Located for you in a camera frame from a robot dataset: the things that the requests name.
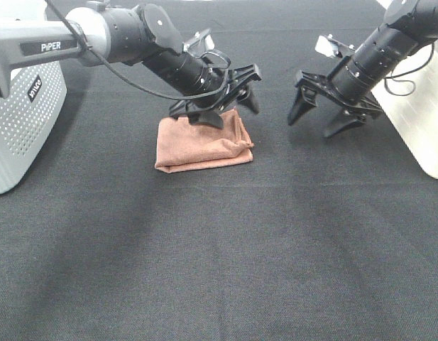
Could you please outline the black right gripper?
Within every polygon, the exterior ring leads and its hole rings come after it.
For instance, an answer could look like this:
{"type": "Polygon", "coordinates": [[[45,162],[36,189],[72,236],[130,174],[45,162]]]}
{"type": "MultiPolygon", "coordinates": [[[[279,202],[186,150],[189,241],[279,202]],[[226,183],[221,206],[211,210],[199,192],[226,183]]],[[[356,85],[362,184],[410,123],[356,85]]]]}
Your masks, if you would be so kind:
{"type": "Polygon", "coordinates": [[[379,103],[365,96],[357,102],[343,97],[333,86],[329,77],[297,71],[295,74],[297,94],[288,114],[288,124],[292,126],[304,114],[317,107],[317,95],[326,97],[339,105],[342,110],[327,124],[324,137],[331,138],[343,131],[360,127],[366,123],[366,117],[377,118],[383,113],[379,103]]]}

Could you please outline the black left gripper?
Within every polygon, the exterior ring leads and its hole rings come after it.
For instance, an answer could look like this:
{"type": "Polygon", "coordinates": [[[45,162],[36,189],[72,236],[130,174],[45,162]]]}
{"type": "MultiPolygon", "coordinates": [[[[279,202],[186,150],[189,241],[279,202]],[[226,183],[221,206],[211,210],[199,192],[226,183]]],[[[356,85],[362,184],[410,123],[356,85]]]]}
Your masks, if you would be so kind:
{"type": "Polygon", "coordinates": [[[254,114],[260,112],[258,101],[250,85],[250,82],[260,80],[261,71],[256,64],[234,70],[227,70],[224,85],[219,92],[211,95],[211,104],[204,104],[203,102],[199,104],[200,100],[204,101],[207,97],[182,100],[171,106],[169,117],[178,119],[185,116],[189,119],[191,125],[203,125],[215,129],[223,129],[224,122],[219,113],[233,101],[246,107],[254,114]]]}

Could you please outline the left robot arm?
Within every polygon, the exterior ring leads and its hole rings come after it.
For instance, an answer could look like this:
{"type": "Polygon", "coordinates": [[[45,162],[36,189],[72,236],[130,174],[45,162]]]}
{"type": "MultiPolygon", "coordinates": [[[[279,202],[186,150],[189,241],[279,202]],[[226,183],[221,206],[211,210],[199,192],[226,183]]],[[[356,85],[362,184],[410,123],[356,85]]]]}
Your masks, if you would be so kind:
{"type": "Polygon", "coordinates": [[[141,63],[178,91],[170,117],[192,125],[223,127],[221,112],[236,102],[259,112],[251,82],[257,65],[231,69],[209,30],[184,40],[162,6],[132,9],[88,1],[56,21],[0,23],[0,98],[9,96],[11,71],[68,58],[84,66],[141,63]]]}

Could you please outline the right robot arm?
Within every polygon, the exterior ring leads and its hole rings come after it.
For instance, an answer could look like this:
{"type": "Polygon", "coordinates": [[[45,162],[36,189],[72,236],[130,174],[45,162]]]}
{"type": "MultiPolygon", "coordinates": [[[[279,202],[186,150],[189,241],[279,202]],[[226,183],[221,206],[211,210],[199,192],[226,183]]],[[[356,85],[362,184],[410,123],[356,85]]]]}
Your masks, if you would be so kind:
{"type": "Polygon", "coordinates": [[[356,50],[337,43],[342,59],[328,75],[297,72],[288,124],[315,108],[317,95],[341,107],[326,127],[326,137],[379,117],[383,110],[370,91],[406,57],[437,39],[438,1],[393,1],[382,24],[356,50]]]}

